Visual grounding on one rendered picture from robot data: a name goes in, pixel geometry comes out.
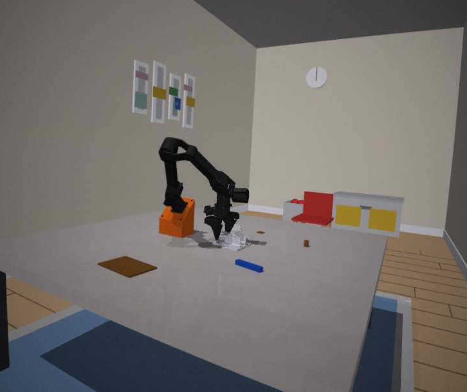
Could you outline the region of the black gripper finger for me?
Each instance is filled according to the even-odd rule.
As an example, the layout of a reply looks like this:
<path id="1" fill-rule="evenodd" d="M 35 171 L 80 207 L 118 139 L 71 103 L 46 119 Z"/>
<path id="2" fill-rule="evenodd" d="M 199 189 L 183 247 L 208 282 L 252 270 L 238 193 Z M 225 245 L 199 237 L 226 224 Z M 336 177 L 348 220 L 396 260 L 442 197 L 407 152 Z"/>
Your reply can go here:
<path id="1" fill-rule="evenodd" d="M 225 223 L 225 231 L 230 233 L 237 220 L 223 220 L 223 222 Z"/>
<path id="2" fill-rule="evenodd" d="M 222 225 L 222 224 L 221 224 L 221 225 L 218 225 L 218 226 L 214 226 L 214 225 L 210 225 L 210 224 L 208 224 L 208 225 L 212 228 L 212 231 L 213 231 L 213 233 L 214 233 L 215 240 L 218 240 L 223 225 Z"/>

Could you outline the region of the blue rectangular bar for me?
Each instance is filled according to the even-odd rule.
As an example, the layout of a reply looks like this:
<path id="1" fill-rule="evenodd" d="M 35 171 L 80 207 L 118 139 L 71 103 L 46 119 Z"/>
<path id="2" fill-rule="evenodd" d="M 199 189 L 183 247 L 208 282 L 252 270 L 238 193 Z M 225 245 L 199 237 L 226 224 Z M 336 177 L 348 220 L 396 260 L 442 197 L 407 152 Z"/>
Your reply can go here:
<path id="1" fill-rule="evenodd" d="M 247 269 L 251 269 L 251 270 L 257 271 L 257 272 L 262 272 L 263 271 L 263 266 L 260 266 L 260 265 L 257 265 L 257 264 L 252 264 L 252 263 L 245 262 L 245 261 L 242 261 L 242 260 L 236 260 L 235 265 L 240 265 L 242 267 L 245 267 Z"/>

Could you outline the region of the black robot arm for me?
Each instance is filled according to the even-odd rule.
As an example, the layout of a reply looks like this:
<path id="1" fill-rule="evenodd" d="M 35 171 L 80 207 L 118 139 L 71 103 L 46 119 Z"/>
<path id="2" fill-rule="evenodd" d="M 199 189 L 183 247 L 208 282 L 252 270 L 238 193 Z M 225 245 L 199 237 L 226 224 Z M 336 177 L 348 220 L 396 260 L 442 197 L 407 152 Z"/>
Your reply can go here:
<path id="1" fill-rule="evenodd" d="M 177 154 L 178 147 L 186 152 Z M 183 183 L 178 181 L 176 161 L 182 160 L 190 161 L 209 180 L 212 190 L 217 193 L 217 202 L 230 202 L 232 198 L 232 202 L 248 203 L 249 190 L 235 188 L 235 182 L 224 172 L 216 170 L 195 146 L 187 144 L 182 139 L 166 137 L 158 153 L 165 164 L 167 180 L 163 204 L 170 206 L 171 212 L 182 214 L 188 204 L 180 197 Z"/>

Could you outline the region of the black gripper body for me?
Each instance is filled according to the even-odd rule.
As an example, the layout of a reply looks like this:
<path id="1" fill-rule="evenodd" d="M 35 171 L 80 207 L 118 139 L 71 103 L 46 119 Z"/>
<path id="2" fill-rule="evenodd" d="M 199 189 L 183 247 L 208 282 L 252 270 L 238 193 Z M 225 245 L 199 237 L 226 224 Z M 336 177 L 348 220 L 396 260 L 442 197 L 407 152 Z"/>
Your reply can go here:
<path id="1" fill-rule="evenodd" d="M 214 206 L 217 206 L 217 215 L 206 217 L 205 224 L 218 226 L 221 225 L 222 220 L 239 219 L 238 212 L 230 211 L 230 207 L 232 206 L 230 202 L 217 202 Z"/>

